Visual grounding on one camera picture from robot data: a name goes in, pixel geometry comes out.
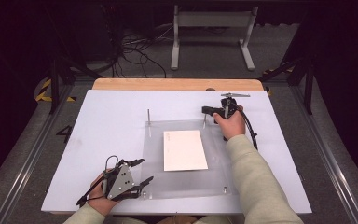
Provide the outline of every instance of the dark background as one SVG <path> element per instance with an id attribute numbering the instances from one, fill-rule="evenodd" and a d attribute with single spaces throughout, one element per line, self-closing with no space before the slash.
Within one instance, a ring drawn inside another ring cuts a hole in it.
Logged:
<path id="1" fill-rule="evenodd" d="M 172 22 L 171 6 L 110 8 L 112 34 L 106 31 L 106 15 L 98 5 L 0 3 L 0 166 L 32 116 L 37 106 L 34 88 L 48 75 L 56 55 L 80 64 L 111 61 L 119 54 L 122 29 L 130 27 L 153 37 L 154 27 Z M 302 27 L 303 35 L 297 34 L 286 59 L 309 49 L 310 39 L 304 36 L 323 34 L 318 35 L 315 50 L 315 76 L 337 131 L 358 166 L 358 3 L 317 11 L 261 7 L 256 23 L 301 23 L 311 15 L 312 22 Z M 329 22 L 333 25 L 322 26 Z"/>

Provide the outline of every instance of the floor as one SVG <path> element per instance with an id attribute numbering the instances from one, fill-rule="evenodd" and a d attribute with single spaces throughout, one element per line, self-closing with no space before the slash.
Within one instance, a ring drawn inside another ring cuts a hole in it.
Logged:
<path id="1" fill-rule="evenodd" d="M 166 25 L 159 27 L 159 30 L 163 34 L 170 28 L 170 25 Z M 143 49 L 143 53 L 160 66 L 151 61 L 141 66 L 120 59 L 114 70 L 109 69 L 101 75 L 112 77 L 115 73 L 117 78 L 153 78 L 164 77 L 165 71 L 167 78 L 257 78 L 262 76 L 265 70 L 276 68 L 280 64 L 296 29 L 297 25 L 255 27 L 249 43 L 249 50 L 255 63 L 255 70 L 252 72 L 246 69 L 238 45 L 238 38 L 243 35 L 242 31 L 184 29 L 180 33 L 178 70 L 170 69 L 172 34 L 167 33 L 156 43 Z M 125 46 L 140 47 L 134 44 Z M 134 51 L 126 52 L 125 55 L 129 61 L 145 62 L 145 57 L 141 58 L 140 54 Z M 100 63 L 89 64 L 90 69 L 100 66 Z M 298 101 L 302 97 L 303 84 L 299 87 L 289 87 L 284 82 L 285 78 L 286 74 L 281 74 L 264 83 L 264 86 L 270 88 L 271 103 L 296 168 L 303 177 L 303 186 L 313 211 L 312 214 L 300 217 L 305 223 L 358 223 L 358 212 L 351 212 L 353 207 L 358 209 L 358 170 L 328 115 L 317 88 L 317 81 L 314 82 L 312 94 L 313 115 L 310 116 L 304 113 L 304 108 Z M 35 87 L 35 95 L 44 81 L 41 80 L 40 85 Z M 64 101 L 55 114 L 49 114 L 51 102 L 38 103 L 28 126 L 0 169 L 0 223 L 62 223 L 69 217 L 44 213 L 40 208 L 65 149 L 64 136 L 56 133 L 67 125 L 74 126 L 87 90 L 92 87 L 92 81 L 92 78 L 87 76 L 76 75 L 74 86 L 62 86 L 62 95 L 76 97 L 76 101 Z M 318 133 L 315 134 L 312 125 L 316 126 Z M 325 146 L 333 155 L 333 161 L 337 162 L 338 170 L 348 183 L 354 202 L 352 206 L 347 206 L 348 198 L 343 198 L 342 195 L 345 194 L 341 193 L 340 186 L 334 184 L 337 182 L 331 167 L 329 168 L 331 163 L 326 161 L 321 146 Z M 33 162 L 24 170 L 24 164 L 30 161 Z"/>

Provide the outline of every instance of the beige sleeve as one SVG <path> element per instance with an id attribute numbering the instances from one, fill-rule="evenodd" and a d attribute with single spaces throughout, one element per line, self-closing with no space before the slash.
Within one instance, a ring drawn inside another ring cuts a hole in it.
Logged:
<path id="1" fill-rule="evenodd" d="M 245 223 L 302 223 L 266 161 L 245 135 L 227 142 Z"/>
<path id="2" fill-rule="evenodd" d="M 64 223 L 65 224 L 100 224 L 104 222 L 105 217 L 97 212 L 88 203 L 84 204 L 79 210 L 71 215 Z"/>

